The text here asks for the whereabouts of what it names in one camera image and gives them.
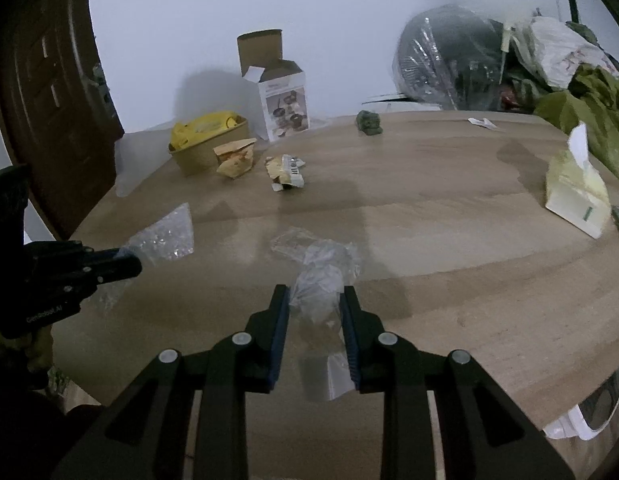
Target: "open cardboard box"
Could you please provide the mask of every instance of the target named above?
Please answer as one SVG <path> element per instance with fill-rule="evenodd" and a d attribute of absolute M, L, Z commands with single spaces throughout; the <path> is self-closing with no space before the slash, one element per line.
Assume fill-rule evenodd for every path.
<path fill-rule="evenodd" d="M 247 118 L 253 132 L 276 140 L 309 128 L 305 73 L 282 58 L 282 31 L 260 30 L 238 37 L 238 55 L 247 90 Z"/>

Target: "product image on box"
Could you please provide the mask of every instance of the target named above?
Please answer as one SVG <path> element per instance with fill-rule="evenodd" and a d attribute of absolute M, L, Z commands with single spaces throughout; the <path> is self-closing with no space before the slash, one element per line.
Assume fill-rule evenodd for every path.
<path fill-rule="evenodd" d="M 307 105 L 303 89 L 267 97 L 270 122 L 275 124 L 274 135 L 283 137 L 288 132 L 307 130 Z"/>

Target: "yellow bag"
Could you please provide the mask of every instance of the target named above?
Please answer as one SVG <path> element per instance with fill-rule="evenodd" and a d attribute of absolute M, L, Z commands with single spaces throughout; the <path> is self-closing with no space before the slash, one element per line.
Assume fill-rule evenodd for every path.
<path fill-rule="evenodd" d="M 216 137 L 237 124 L 238 114 L 230 110 L 206 114 L 187 124 L 176 123 L 170 144 L 174 151 L 182 150 Z"/>

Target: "white wall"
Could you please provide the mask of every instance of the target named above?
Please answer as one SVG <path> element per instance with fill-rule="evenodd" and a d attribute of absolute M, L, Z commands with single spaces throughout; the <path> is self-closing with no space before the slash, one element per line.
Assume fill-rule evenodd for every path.
<path fill-rule="evenodd" d="M 282 28 L 284 55 L 307 73 L 310 113 L 355 114 L 393 92 L 391 62 L 405 23 L 447 3 L 504 19 L 557 0 L 90 0 L 100 59 L 127 132 L 219 107 L 240 110 L 236 37 Z"/>

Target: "wooden door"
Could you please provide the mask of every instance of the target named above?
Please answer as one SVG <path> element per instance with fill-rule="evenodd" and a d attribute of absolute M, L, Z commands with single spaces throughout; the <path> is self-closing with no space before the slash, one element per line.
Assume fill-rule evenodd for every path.
<path fill-rule="evenodd" d="M 68 238 L 113 186 L 123 130 L 104 83 L 88 0 L 27 0 L 0 39 L 0 119 L 32 166 L 38 212 Z"/>

